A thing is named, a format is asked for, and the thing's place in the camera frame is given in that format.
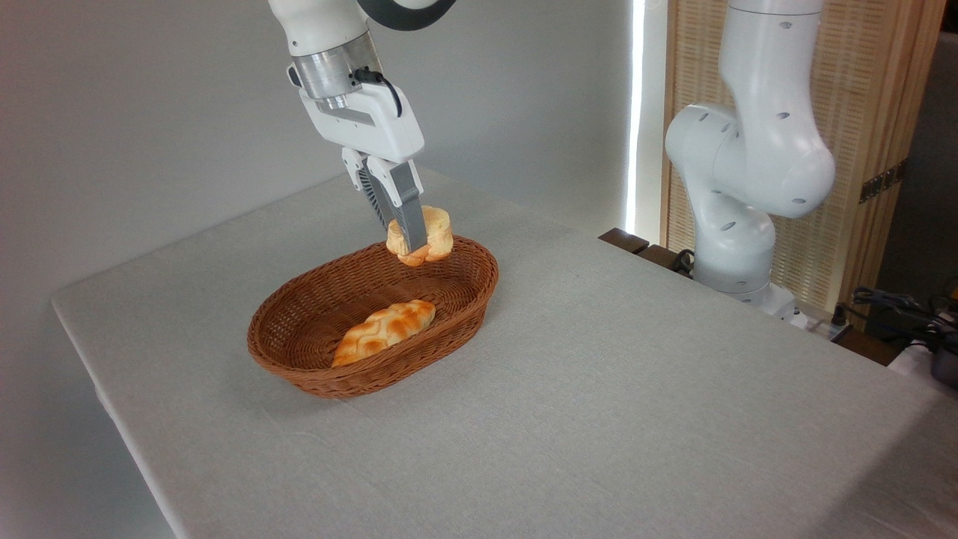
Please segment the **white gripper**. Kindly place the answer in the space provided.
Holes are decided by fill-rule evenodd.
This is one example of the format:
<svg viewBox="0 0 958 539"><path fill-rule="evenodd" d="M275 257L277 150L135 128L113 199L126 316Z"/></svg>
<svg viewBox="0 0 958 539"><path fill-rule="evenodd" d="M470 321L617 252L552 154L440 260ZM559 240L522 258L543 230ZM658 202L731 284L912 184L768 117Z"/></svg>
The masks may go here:
<svg viewBox="0 0 958 539"><path fill-rule="evenodd" d="M385 85L366 83L345 96L347 106L342 109L312 100L304 89L299 96L318 133L343 146L342 160L356 191L365 195L384 229L396 219L406 250L412 253L427 244L420 202L424 189L410 160L422 151L424 137L403 90L396 92L400 114Z"/></svg>

